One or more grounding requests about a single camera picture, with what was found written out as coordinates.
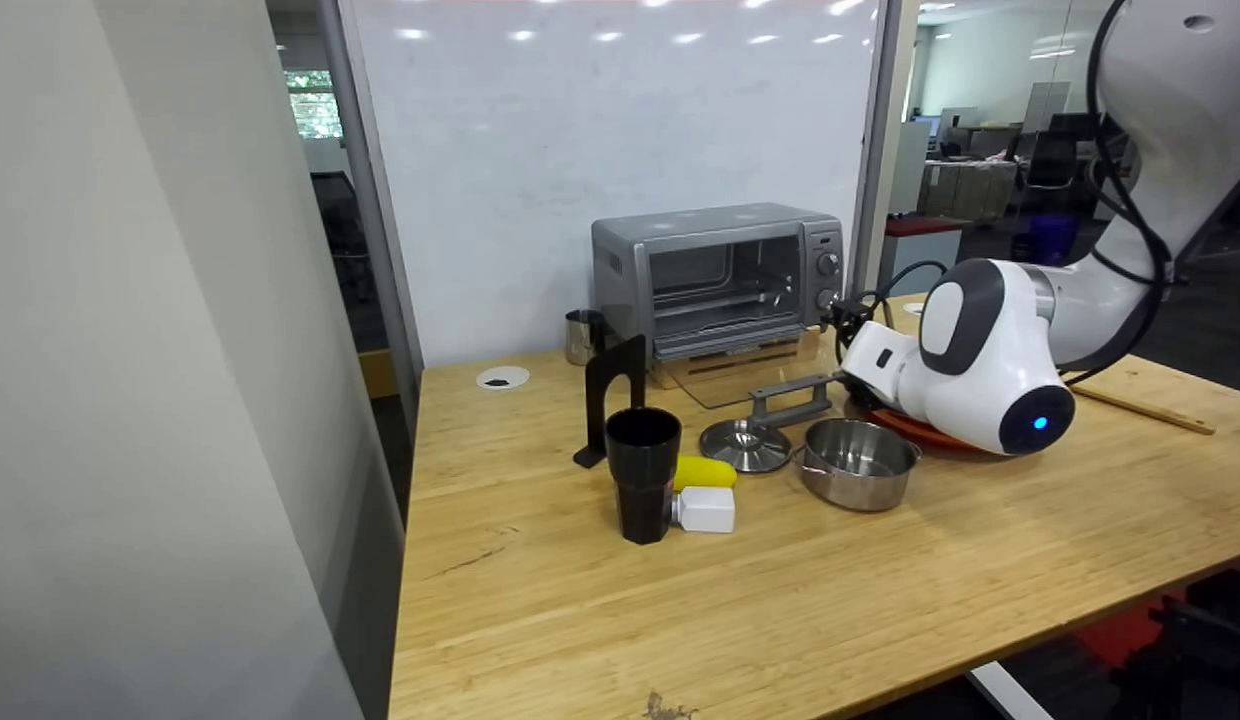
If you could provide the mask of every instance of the small silver pot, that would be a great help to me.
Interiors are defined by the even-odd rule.
[[[904,502],[915,452],[904,437],[865,420],[807,429],[798,476],[807,494],[852,514],[888,514]]]

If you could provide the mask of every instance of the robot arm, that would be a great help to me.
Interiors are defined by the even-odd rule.
[[[1142,227],[1177,260],[1240,185],[1240,0],[1115,0],[1101,92],[1141,153],[1137,215],[1115,215],[1066,270],[959,263],[927,291],[915,336],[865,325],[846,375],[996,458],[1066,432],[1070,394],[1054,369],[1118,357],[1160,304]]]

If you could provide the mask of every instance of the wooden countertop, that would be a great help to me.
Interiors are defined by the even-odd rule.
[[[1240,561],[1240,394],[1147,360],[1093,383],[1216,437],[1081,402],[1040,458],[923,452],[897,514],[828,507],[789,464],[738,482],[736,538],[648,548],[607,467],[571,464],[578,372],[513,363],[517,394],[425,372],[390,716],[842,716]],[[676,383],[648,404],[684,452],[746,412]]]

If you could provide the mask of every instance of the black tumbler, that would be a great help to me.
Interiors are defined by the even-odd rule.
[[[667,529],[667,482],[676,467],[679,420],[659,408],[627,408],[607,420],[607,464],[618,506],[618,538],[655,546]]]

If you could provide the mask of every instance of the whiteboard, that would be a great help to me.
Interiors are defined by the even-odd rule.
[[[776,202],[852,239],[883,6],[347,6],[425,363],[556,349],[598,215]]]

